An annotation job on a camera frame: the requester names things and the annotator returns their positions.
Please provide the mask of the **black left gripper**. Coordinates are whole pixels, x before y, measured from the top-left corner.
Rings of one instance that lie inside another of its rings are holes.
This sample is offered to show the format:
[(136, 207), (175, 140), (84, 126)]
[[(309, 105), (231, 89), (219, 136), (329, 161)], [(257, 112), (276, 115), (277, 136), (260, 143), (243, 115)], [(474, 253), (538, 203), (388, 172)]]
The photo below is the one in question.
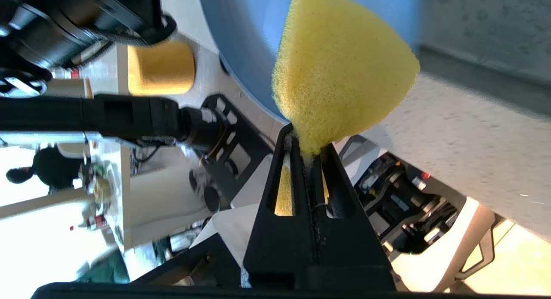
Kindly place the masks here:
[(1, 0), (1, 80), (51, 80), (113, 44), (150, 47), (176, 30), (160, 0)]

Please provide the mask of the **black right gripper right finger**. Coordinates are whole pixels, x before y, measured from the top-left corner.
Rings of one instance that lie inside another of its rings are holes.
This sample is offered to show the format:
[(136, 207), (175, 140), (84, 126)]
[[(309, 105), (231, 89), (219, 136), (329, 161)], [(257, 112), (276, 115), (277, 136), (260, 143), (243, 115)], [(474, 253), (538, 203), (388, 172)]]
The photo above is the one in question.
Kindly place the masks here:
[(382, 250), (333, 144), (311, 167), (315, 284), (331, 290), (395, 290)]

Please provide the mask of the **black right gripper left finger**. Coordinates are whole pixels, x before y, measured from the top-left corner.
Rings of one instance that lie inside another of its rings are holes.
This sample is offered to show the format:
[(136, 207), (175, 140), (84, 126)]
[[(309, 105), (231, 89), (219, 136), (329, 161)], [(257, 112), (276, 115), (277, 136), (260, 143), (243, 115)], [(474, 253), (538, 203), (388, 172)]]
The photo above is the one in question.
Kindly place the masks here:
[[(278, 189), (289, 154), (292, 216), (275, 213)], [(251, 287), (303, 287), (301, 275), (314, 264), (314, 236), (310, 201), (299, 141), (292, 124), (279, 132), (267, 182), (248, 242), (243, 267)]]

